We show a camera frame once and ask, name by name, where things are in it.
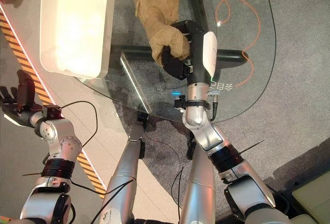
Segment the hazard tape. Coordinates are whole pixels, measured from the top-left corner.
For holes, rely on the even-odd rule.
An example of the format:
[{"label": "hazard tape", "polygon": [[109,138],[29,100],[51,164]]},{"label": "hazard tape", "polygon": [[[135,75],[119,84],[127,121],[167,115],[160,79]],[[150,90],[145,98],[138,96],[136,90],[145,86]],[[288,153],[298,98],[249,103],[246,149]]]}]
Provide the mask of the hazard tape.
[{"label": "hazard tape", "polygon": [[[33,64],[30,61],[24,47],[22,46],[19,38],[16,36],[15,31],[12,29],[12,26],[3,13],[0,10],[0,29],[5,35],[6,40],[8,41],[9,46],[11,47],[13,53],[15,54],[18,62],[20,63],[24,72],[29,74],[33,79],[36,87],[36,93],[41,99],[44,105],[52,105],[55,104],[54,100],[50,96],[45,84],[42,82],[38,72],[34,68]],[[99,175],[97,174],[95,168],[92,166],[89,161],[85,151],[82,151],[77,158],[81,167],[83,168],[87,178],[90,180],[91,184],[94,186],[95,190],[100,193],[105,193],[105,185],[102,183]]]},{"label": "hazard tape", "polygon": [[0,223],[3,224],[3,223],[8,223],[10,222],[12,219],[11,218],[8,218],[8,217],[5,217],[5,216],[1,216],[0,215]]}]

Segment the robotic hand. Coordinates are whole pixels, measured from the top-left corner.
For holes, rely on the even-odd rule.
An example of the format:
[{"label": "robotic hand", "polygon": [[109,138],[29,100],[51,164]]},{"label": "robotic hand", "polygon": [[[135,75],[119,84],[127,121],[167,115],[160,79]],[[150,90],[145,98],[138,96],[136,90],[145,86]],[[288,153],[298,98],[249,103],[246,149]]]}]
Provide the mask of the robotic hand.
[{"label": "robotic hand", "polygon": [[164,70],[180,80],[187,79],[187,100],[182,95],[175,100],[174,105],[183,113],[183,123],[192,131],[222,181],[227,184],[225,197],[233,214],[251,224],[291,223],[287,216],[275,209],[271,192],[251,165],[242,158],[221,130],[208,120],[208,97],[213,96],[213,119],[218,104],[218,94],[209,92],[210,80],[216,68],[216,36],[213,32],[203,31],[193,21],[183,21],[173,26],[191,41],[190,58],[186,64],[173,58],[168,48],[163,48]]},{"label": "robotic hand", "polygon": [[49,144],[49,157],[28,196],[20,220],[11,223],[54,224],[67,223],[71,198],[71,175],[81,142],[74,133],[72,123],[61,117],[59,106],[40,106],[34,103],[35,86],[31,77],[18,71],[19,86],[12,88],[11,97],[1,87],[1,108],[5,118],[19,125],[32,127]]}]

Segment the orange cable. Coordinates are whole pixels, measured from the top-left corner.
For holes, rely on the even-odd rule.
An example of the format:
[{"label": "orange cable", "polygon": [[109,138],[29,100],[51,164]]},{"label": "orange cable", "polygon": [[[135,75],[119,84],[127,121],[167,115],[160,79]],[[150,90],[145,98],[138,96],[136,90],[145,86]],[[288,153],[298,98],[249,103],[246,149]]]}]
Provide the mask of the orange cable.
[{"label": "orange cable", "polygon": [[[246,48],[244,48],[243,51],[242,51],[242,55],[243,55],[243,57],[244,57],[244,58],[249,62],[249,64],[251,65],[251,72],[250,72],[249,76],[247,77],[247,79],[245,79],[244,81],[240,82],[239,84],[236,84],[236,85],[235,85],[236,87],[239,87],[240,85],[245,84],[245,83],[246,83],[246,82],[252,77],[252,75],[253,75],[253,73],[254,73],[254,64],[253,64],[252,60],[251,60],[250,58],[248,58],[244,53],[245,53],[246,50],[250,49],[252,46],[255,45],[255,43],[256,43],[257,40],[259,39],[260,32],[261,32],[261,22],[260,22],[260,17],[259,17],[259,15],[258,15],[257,11],[256,11],[256,10],[252,7],[252,5],[249,4],[247,1],[245,1],[245,0],[238,0],[238,1],[241,1],[241,2],[243,2],[245,5],[247,5],[247,6],[248,6],[248,7],[254,12],[254,14],[256,15],[257,20],[258,20],[258,33],[257,33],[257,36],[256,36],[256,38],[254,39],[254,41],[253,41],[249,46],[247,46]],[[218,6],[217,6],[217,8],[216,8],[216,20],[217,20],[217,22],[218,22],[218,14],[217,14],[217,13],[218,13],[218,9],[219,9],[220,5],[221,5],[223,2],[226,2],[227,6],[228,6],[228,17],[227,17],[227,19],[226,19],[225,21],[223,21],[221,24],[227,22],[228,19],[229,19],[229,17],[230,17],[230,6],[229,6],[227,0],[221,0],[221,1],[218,3]]]},{"label": "orange cable", "polygon": [[[226,18],[224,21],[220,21],[220,20],[218,19],[218,10],[219,10],[220,5],[223,3],[223,1],[225,1],[225,3],[227,4],[227,8],[228,8],[228,16],[227,16],[227,18]],[[230,18],[230,5],[229,5],[229,3],[227,2],[227,0],[222,0],[222,2],[219,2],[219,3],[218,3],[218,6],[217,6],[217,8],[216,8],[216,21],[217,21],[217,23],[220,22],[220,24],[222,25],[222,24],[225,24],[225,23],[229,20],[229,18]]]}]

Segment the white plastic container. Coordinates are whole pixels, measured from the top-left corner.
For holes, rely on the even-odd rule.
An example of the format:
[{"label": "white plastic container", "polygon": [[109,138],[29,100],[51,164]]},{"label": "white plastic container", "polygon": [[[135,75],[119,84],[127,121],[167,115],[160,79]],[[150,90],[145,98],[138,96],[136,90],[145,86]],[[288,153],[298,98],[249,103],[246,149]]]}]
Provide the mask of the white plastic container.
[{"label": "white plastic container", "polygon": [[41,0],[40,62],[81,78],[108,72],[114,0]]}]

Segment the glass tabletop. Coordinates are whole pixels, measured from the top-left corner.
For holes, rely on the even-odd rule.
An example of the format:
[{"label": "glass tabletop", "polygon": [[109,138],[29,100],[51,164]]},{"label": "glass tabletop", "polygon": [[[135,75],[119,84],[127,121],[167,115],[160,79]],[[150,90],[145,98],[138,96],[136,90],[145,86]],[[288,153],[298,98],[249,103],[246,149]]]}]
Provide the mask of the glass tabletop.
[{"label": "glass tabletop", "polygon": [[[217,67],[210,86],[220,92],[214,121],[246,111],[262,95],[273,69],[275,31],[269,0],[180,0],[182,20],[194,20],[217,36]],[[182,120],[174,99],[186,94],[187,82],[154,62],[133,0],[115,0],[108,74],[79,81],[130,108]]]}]

